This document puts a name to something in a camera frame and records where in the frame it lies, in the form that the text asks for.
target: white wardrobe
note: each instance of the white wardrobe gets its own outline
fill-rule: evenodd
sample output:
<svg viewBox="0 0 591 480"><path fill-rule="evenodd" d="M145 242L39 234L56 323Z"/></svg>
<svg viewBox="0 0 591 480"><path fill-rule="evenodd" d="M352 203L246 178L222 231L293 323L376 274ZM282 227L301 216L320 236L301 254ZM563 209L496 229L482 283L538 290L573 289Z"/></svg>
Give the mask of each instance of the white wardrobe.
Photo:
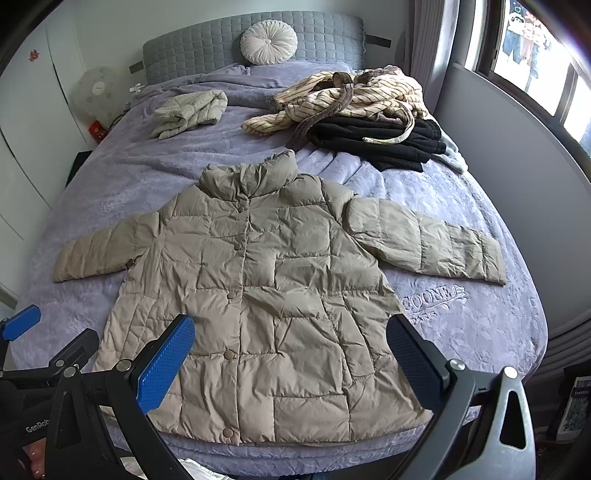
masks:
<svg viewBox="0 0 591 480"><path fill-rule="evenodd" d="M54 67L83 73L68 13L54 11L0 76L0 288L14 298L76 154L93 146Z"/></svg>

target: window glass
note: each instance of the window glass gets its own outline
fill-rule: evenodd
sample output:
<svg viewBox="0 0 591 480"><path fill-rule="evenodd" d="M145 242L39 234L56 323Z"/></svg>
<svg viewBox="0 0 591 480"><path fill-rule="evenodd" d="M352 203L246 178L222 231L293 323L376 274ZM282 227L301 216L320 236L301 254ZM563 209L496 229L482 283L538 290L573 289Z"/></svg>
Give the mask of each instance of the window glass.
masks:
<svg viewBox="0 0 591 480"><path fill-rule="evenodd" d="M577 79L564 128L591 157L591 90L581 78Z"/></svg>
<svg viewBox="0 0 591 480"><path fill-rule="evenodd" d="M505 26L494 72L556 113L570 56L523 5L505 0Z"/></svg>

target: beige puffer jacket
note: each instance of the beige puffer jacket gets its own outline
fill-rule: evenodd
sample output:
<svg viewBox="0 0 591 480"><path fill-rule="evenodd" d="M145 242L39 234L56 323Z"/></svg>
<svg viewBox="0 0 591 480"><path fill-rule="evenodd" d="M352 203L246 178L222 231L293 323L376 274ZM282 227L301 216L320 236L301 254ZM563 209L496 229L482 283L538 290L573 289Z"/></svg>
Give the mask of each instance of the beige puffer jacket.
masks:
<svg viewBox="0 0 591 480"><path fill-rule="evenodd" d="M190 355L150 417L208 442L349 442L425 423L385 339L403 308L372 255L505 283L490 236L298 174L292 151L210 166L158 212L70 241L55 281L128 268L96 369L179 313Z"/></svg>

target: jacket's right sleeve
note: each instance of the jacket's right sleeve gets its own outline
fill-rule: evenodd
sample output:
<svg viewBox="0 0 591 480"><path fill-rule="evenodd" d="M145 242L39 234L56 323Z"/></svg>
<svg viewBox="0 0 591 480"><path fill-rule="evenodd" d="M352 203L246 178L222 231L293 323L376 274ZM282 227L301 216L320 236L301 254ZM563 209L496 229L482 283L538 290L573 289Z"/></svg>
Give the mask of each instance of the jacket's right sleeve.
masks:
<svg viewBox="0 0 591 480"><path fill-rule="evenodd" d="M481 278L505 285L499 242L390 200L354 197L345 229L374 256L427 275Z"/></svg>
<svg viewBox="0 0 591 480"><path fill-rule="evenodd" d="M53 281L123 270L141 256L173 214L178 195L158 212L138 213L117 225L70 240L56 262Z"/></svg>

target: window frame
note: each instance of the window frame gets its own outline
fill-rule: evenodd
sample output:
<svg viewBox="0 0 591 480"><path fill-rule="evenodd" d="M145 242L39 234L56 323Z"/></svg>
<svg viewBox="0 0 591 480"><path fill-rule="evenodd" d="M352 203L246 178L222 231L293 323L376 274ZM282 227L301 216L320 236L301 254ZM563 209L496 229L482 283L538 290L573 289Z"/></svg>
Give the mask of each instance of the window frame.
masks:
<svg viewBox="0 0 591 480"><path fill-rule="evenodd" d="M530 8L527 0L519 0L519 2L535 15L535 9ZM564 128L564 122L573 101L577 81L582 81L579 80L572 63L569 64L556 112L551 115L525 91L493 71L501 50L502 33L506 22L505 0L488 0L487 7L484 40L476 64L476 73L509 94L525 109L530 111L557 138L591 181L591 158L579 142Z"/></svg>

